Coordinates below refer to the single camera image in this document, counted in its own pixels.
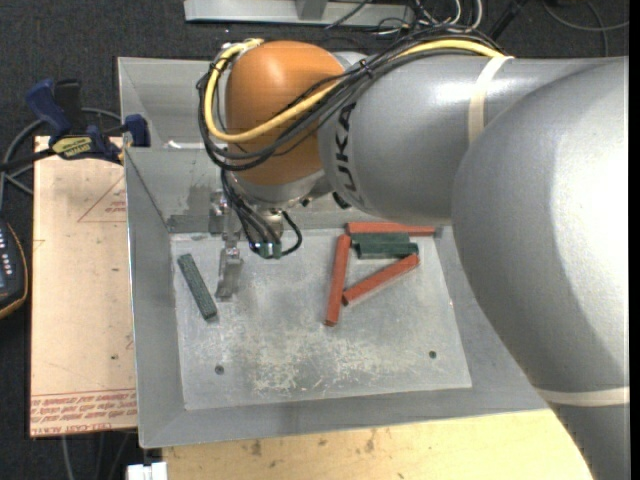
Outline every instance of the green wooden block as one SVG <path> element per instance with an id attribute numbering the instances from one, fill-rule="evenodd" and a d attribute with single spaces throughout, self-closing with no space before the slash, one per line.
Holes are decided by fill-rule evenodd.
<path id="1" fill-rule="evenodd" d="M 418 254 L 418 244 L 409 243 L 359 243 L 355 246 L 358 259 L 372 260 L 385 258 L 405 258 Z"/>
<path id="2" fill-rule="evenodd" d="M 353 233 L 351 243 L 358 244 L 408 244 L 409 233 Z"/>

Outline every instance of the yellow cable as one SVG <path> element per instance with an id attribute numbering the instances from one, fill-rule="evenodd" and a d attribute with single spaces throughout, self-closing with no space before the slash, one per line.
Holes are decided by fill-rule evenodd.
<path id="1" fill-rule="evenodd" d="M 225 142 L 247 142 L 249 140 L 255 139 L 260 135 L 267 133 L 274 128 L 281 126 L 289 119 L 292 119 L 309 108 L 315 105 L 318 101 L 320 101 L 328 92 L 330 92 L 339 82 L 334 82 L 329 87 L 322 89 L 319 92 L 312 94 L 311 96 L 305 98 L 297 105 L 285 110 L 281 114 L 278 114 L 274 118 L 270 119 L 262 123 L 261 125 L 256 126 L 250 130 L 247 130 L 242 133 L 224 133 L 216 128 L 216 125 L 213 120 L 212 107 L 213 107 L 213 95 L 215 93 L 216 86 L 218 84 L 218 80 L 220 78 L 220 71 L 222 67 L 236 54 L 245 51 L 247 48 L 252 48 L 254 46 L 258 46 L 262 44 L 262 39 L 251 39 L 246 41 L 245 43 L 241 43 L 238 45 L 231 46 L 227 50 L 225 50 L 220 59 L 216 62 L 214 69 L 212 70 L 211 77 L 207 83 L 207 89 L 205 92 L 204 98 L 204 117 L 207 123 L 207 128 L 209 132 L 214 137 L 223 140 Z M 408 50 L 398 54 L 394 58 L 404 57 L 405 55 L 410 55 L 412 53 L 419 53 L 428 50 L 436 50 L 436 49 L 454 49 L 454 50 L 465 50 L 477 53 L 479 55 L 484 55 L 486 57 L 503 57 L 504 55 L 499 51 L 493 50 L 487 46 L 484 46 L 479 43 L 475 43 L 473 41 L 465 40 L 465 39 L 441 39 L 438 41 L 433 41 L 429 43 L 422 43 L 414 46 L 413 48 L 409 48 Z"/>

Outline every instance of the orange object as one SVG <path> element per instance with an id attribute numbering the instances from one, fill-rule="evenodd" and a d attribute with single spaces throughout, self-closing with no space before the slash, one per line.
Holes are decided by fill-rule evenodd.
<path id="1" fill-rule="evenodd" d="M 402 274 L 406 274 L 410 270 L 413 270 L 419 264 L 420 258 L 418 258 L 417 254 L 411 254 L 406 258 L 396 261 L 392 265 L 376 272 L 372 276 L 367 277 L 364 281 L 360 281 L 355 286 L 346 290 L 342 294 L 342 302 L 346 306 L 364 295 L 371 293 L 373 290 L 382 288 L 391 281 L 400 277 Z"/>
<path id="2" fill-rule="evenodd" d="M 344 280 L 347 275 L 347 262 L 349 260 L 349 249 L 351 248 L 351 237 L 340 235 L 336 243 L 336 252 L 333 258 L 333 273 L 331 274 L 331 291 L 329 292 L 329 302 L 327 304 L 327 317 L 324 325 L 333 327 L 338 323 L 340 316 L 340 306 L 342 291 L 344 290 Z"/>
<path id="3" fill-rule="evenodd" d="M 250 130 L 274 117 L 316 82 L 343 72 L 344 68 L 331 53 L 312 44 L 271 41 L 253 48 L 231 68 L 225 97 L 227 129 L 230 133 Z M 273 143 L 292 123 L 293 120 L 287 121 L 242 144 L 229 144 L 229 151 L 261 149 Z M 237 176 L 256 185 L 280 185 L 320 171 L 322 162 L 315 131 L 295 149 L 290 148 L 307 133 L 309 130 L 303 130 L 290 144 L 276 149 L 268 161 L 238 172 Z"/>
<path id="4" fill-rule="evenodd" d="M 347 234 L 354 233 L 409 233 L 409 236 L 432 236 L 436 228 L 432 226 L 405 226 L 394 222 L 349 222 Z"/>

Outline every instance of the blue clamp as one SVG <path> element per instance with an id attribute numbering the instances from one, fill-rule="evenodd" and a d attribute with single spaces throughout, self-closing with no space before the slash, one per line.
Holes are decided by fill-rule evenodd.
<path id="1" fill-rule="evenodd" d="M 27 105 L 33 113 L 54 130 L 49 138 L 49 148 L 66 160 L 97 158 L 120 163 L 122 149 L 105 137 L 97 126 L 89 125 L 84 133 L 69 134 L 72 125 L 64 110 L 56 103 L 53 89 L 53 80 L 47 78 L 33 86 L 26 96 Z M 127 116 L 121 130 L 131 133 L 131 145 L 151 145 L 147 122 L 140 114 Z"/>
<path id="2" fill-rule="evenodd" d="M 125 129 L 131 134 L 132 146 L 148 148 L 151 146 L 151 137 L 147 121 L 140 114 L 131 114 L 124 118 Z"/>

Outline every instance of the clamp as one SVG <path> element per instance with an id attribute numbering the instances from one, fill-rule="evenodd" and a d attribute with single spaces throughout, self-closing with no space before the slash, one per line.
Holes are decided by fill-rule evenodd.
<path id="1" fill-rule="evenodd" d="M 34 85 L 26 96 L 27 105 L 42 121 L 54 130 L 49 138 L 49 149 L 65 160 L 95 158 L 121 163 L 122 148 L 95 125 L 87 125 L 80 105 L 80 83 L 64 80 L 54 84 L 50 78 Z M 149 147 L 147 123 L 140 114 L 125 118 L 118 131 L 128 131 L 131 142 L 127 145 Z"/>

